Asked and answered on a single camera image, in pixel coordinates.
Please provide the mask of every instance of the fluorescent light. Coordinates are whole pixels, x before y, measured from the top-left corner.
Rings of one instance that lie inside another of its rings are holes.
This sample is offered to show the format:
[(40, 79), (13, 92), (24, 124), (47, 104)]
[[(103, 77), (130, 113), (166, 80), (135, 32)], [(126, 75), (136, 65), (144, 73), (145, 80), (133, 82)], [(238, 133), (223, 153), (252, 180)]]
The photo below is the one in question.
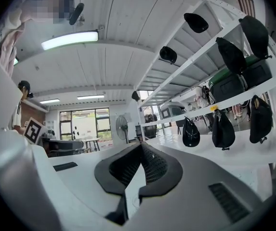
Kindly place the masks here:
[(40, 101), (40, 103), (44, 104), (44, 103), (55, 103), (55, 102), (60, 102), (59, 99), (52, 99), (52, 100), (46, 100), (46, 101)]
[(41, 43), (41, 46), (46, 51), (63, 45), (78, 44), (78, 43), (97, 41), (97, 40), (98, 40), (97, 31), (79, 32), (79, 33), (72, 33), (72, 34), (60, 36), (57, 38), (53, 38), (51, 40)]
[(84, 97), (77, 97), (79, 100), (80, 99), (91, 99), (91, 98), (104, 98), (104, 95), (95, 95), (95, 96), (84, 96)]

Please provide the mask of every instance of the table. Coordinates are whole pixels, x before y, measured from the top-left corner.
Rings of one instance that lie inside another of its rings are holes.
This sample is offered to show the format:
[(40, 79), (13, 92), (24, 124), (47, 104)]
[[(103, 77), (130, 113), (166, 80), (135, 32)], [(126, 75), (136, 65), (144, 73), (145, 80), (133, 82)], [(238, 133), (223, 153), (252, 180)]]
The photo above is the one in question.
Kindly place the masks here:
[(86, 148), (88, 148), (88, 142), (90, 143), (90, 147), (91, 147), (91, 142), (93, 142), (95, 151), (97, 152), (96, 144), (97, 144), (98, 150), (100, 151), (98, 141), (99, 141), (99, 138), (93, 138), (93, 139), (84, 140), (83, 143), (86, 143)]

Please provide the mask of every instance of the black mesh grille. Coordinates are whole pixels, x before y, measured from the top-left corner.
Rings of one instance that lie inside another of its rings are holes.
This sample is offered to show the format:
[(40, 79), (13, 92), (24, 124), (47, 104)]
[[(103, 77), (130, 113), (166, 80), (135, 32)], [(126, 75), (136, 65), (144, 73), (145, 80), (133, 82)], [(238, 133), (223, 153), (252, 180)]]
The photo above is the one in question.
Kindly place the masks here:
[(143, 148), (141, 164), (145, 171), (146, 184), (150, 184), (160, 179), (168, 170), (166, 160), (147, 148)]
[(110, 174), (127, 187), (140, 166), (140, 158), (139, 149), (127, 153), (110, 165)]
[(209, 186), (209, 189), (233, 223), (241, 220), (249, 214), (249, 211), (222, 183), (213, 184)]

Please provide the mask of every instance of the electric fan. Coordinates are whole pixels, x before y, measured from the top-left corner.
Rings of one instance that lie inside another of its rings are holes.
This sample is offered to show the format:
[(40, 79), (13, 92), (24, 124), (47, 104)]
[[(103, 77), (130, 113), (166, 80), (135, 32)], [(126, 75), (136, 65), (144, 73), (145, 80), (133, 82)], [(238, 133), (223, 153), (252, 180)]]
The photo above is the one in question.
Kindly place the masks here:
[(128, 124), (124, 116), (120, 115), (117, 118), (116, 128), (117, 128), (117, 133), (119, 138), (121, 140), (126, 140), (126, 143), (128, 144), (128, 140), (127, 140)]

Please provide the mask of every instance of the cardboard sign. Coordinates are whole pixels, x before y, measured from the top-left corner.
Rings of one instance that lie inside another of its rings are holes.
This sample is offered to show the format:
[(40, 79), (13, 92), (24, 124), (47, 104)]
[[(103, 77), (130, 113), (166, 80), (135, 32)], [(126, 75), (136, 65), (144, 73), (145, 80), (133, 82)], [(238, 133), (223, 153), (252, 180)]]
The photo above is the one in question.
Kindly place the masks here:
[(31, 144), (37, 144), (42, 134), (47, 131), (48, 129), (44, 125), (30, 118), (24, 132), (24, 137), (26, 137)]

